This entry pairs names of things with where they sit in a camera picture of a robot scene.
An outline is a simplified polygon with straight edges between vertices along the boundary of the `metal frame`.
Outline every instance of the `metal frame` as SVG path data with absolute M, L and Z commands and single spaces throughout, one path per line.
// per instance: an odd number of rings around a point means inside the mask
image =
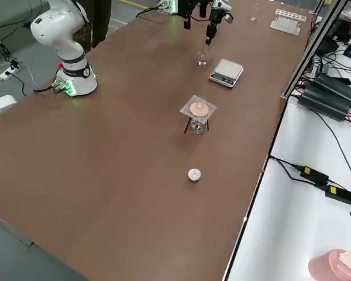
M 313 13 L 314 15 L 318 15 L 323 7 L 325 3 L 325 0 L 320 0 L 315 8 L 315 10 L 313 12 L 310 12 L 310 13 Z
M 289 82 L 286 84 L 282 91 L 282 97 L 289 97 L 293 92 L 298 80 L 300 79 L 302 73 L 307 67 L 309 61 L 314 56 L 317 48 L 321 44 L 326 34 L 329 32 L 330 27 L 333 25 L 334 21 L 339 17 L 339 14 L 343 11 L 349 0 L 335 0 L 329 7 L 327 14 L 321 20 L 317 30 L 312 36 L 311 40 L 308 42 L 307 47 L 304 50 L 304 54 L 298 63 L 295 71 L 291 75 Z

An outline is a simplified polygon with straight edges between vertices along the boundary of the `white table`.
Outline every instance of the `white table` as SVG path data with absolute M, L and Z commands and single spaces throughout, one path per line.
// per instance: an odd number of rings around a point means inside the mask
M 351 125 L 324 117 L 351 164 Z M 349 171 L 329 129 L 313 112 L 289 102 L 271 153 L 310 166 L 351 191 Z M 287 167 L 294 177 L 299 172 Z M 351 250 L 351 205 L 292 181 L 269 160 L 229 281 L 313 280 L 308 261 L 334 248 Z

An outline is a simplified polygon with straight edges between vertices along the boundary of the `transparent container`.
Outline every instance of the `transparent container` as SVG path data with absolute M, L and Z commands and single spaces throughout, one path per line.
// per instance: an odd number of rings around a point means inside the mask
M 202 49 L 198 51 L 197 63 L 199 66 L 206 66 L 208 64 L 208 49 L 209 46 L 204 44 Z
M 198 122 L 197 120 L 195 119 L 192 119 L 191 122 L 190 122 L 190 126 L 192 127 L 192 129 L 194 130 L 194 132 L 197 134 L 197 135 L 201 135 L 203 134 L 205 131 L 207 131 L 207 127 L 205 126 L 205 124 L 202 124 L 200 122 Z
M 260 5 L 259 5 L 259 3 L 253 3 L 251 5 L 248 20 L 251 23 L 256 23 L 259 21 L 259 16 L 260 16 Z

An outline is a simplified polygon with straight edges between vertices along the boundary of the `black power adapter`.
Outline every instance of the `black power adapter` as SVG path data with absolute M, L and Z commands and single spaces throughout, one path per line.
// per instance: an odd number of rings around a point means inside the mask
M 348 190 L 344 190 L 336 186 L 328 185 L 325 190 L 325 196 L 351 205 L 351 192 Z
M 329 176 L 307 166 L 302 166 L 302 170 L 300 170 L 300 176 L 322 186 L 327 185 L 329 181 Z

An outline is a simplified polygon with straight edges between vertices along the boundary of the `small white cap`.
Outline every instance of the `small white cap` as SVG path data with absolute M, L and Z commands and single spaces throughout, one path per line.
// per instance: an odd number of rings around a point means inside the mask
M 188 178 L 191 181 L 198 181 L 201 177 L 201 172 L 199 169 L 191 169 L 188 171 Z

